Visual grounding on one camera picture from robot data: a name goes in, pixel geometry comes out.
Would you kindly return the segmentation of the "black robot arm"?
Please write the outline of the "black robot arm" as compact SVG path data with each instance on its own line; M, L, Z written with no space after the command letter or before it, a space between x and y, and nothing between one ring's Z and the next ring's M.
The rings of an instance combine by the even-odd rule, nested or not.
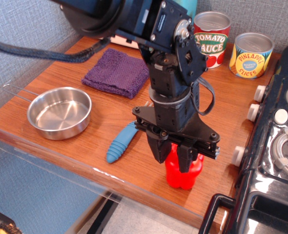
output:
M187 10L172 0L61 0L67 20L80 34L93 38L119 36L136 42L149 70L152 107L135 107L137 129L147 135L155 159L163 163L177 145L179 169L189 171L198 154L215 159L220 136L201 116L200 85L207 57L193 37Z

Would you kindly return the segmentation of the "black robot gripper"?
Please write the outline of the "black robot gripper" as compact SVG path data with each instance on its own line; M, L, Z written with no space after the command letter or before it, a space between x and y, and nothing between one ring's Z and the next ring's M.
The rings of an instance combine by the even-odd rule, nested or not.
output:
M181 173L189 172L198 153L212 159L220 153L217 146L219 134L201 120L189 97L173 103L155 102L153 106L137 106L132 114L136 116L136 128L146 132L150 149L160 164L169 155L171 143L178 145Z

